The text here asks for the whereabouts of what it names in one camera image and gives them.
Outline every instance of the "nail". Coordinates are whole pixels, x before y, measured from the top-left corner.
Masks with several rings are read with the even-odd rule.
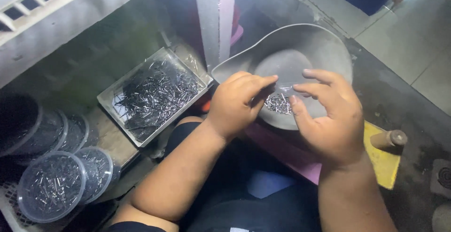
[[[290,102],[291,104],[296,104],[296,102],[298,102],[295,95],[290,96]]]

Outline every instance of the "wooden handle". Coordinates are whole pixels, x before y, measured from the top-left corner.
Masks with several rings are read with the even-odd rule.
[[[373,147],[386,150],[392,147],[404,146],[407,143],[407,136],[401,130],[381,132],[370,137]]]

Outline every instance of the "yellow plastic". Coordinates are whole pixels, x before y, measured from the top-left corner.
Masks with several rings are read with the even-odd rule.
[[[371,136],[383,131],[381,128],[365,121],[364,144],[373,163],[377,182],[387,189],[393,189],[401,156],[374,148],[370,142]]]

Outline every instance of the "gray metal bowl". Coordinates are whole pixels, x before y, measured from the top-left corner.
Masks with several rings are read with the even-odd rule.
[[[308,81],[301,74],[304,68],[340,73],[352,83],[352,61],[346,46],[334,33],[313,24],[293,24],[275,30],[251,48],[219,64],[211,75],[218,83],[238,71],[260,76],[277,74],[277,83],[304,83]],[[318,100],[303,98],[303,102],[313,118],[327,114]],[[298,129],[292,115],[263,107],[259,116],[274,127]]]

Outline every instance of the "metal tray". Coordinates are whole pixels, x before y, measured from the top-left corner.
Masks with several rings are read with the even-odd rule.
[[[122,86],[125,81],[127,81],[130,77],[132,77],[140,68],[151,64],[155,60],[167,59],[171,62],[175,67],[181,70],[185,70],[193,75],[197,83],[202,87],[200,92],[189,101],[183,108],[178,110],[169,120],[167,120],[162,126],[160,126],[155,132],[152,133],[144,142],[139,142],[133,136],[133,134],[125,128],[124,119],[121,118],[116,112],[116,109],[112,106],[112,101],[116,94],[122,91]],[[196,102],[202,95],[204,95],[209,87],[212,85],[213,79],[208,74],[203,74],[202,76],[198,76],[196,74],[196,70],[190,68],[188,65],[184,64],[177,55],[175,55],[171,50],[167,48],[161,48],[157,52],[155,52],[152,56],[147,58],[144,62],[133,68],[130,72],[116,81],[113,85],[107,88],[105,91],[100,93],[97,96],[97,100],[99,103],[105,108],[105,110],[110,114],[110,116],[116,121],[116,123],[122,128],[122,130],[128,135],[128,137],[133,141],[133,143],[137,147],[144,147],[149,142],[155,138],[161,131],[163,131],[168,125],[170,125],[178,116],[180,116],[186,109],[188,109],[194,102]]]

